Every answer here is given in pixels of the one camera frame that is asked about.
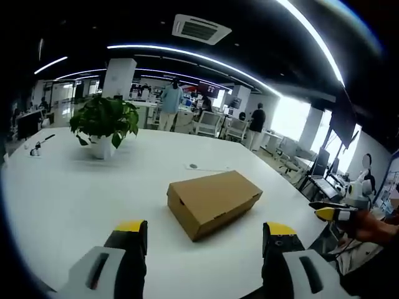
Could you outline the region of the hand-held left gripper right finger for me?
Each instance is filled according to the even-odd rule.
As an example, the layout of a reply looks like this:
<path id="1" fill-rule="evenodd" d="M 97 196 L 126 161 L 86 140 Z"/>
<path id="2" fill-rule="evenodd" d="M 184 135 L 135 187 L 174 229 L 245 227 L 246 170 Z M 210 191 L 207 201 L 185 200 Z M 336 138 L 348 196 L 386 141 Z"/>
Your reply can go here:
<path id="1" fill-rule="evenodd" d="M 265 222 L 262 231 L 264 298 L 352 298 L 336 270 L 316 251 L 306 250 L 294 229 Z"/>

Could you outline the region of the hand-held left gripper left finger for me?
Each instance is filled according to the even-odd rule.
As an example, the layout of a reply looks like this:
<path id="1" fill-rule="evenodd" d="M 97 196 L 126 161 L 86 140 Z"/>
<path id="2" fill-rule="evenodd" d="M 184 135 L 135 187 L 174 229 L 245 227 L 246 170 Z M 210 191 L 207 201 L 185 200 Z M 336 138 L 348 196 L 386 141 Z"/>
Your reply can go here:
<path id="1" fill-rule="evenodd" d="M 147 233 L 146 220 L 120 223 L 71 267 L 57 298 L 143 298 Z"/>

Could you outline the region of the person's right hand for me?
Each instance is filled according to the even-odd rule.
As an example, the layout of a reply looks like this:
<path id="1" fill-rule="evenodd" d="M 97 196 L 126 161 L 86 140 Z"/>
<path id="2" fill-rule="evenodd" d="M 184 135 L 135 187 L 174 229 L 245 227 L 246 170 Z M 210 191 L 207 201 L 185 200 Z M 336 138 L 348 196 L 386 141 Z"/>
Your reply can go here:
<path id="1" fill-rule="evenodd" d="M 366 210 L 356 211 L 349 221 L 340 224 L 349 237 L 361 242 L 387 245 L 398 234 L 398 226 L 378 220 Z"/>

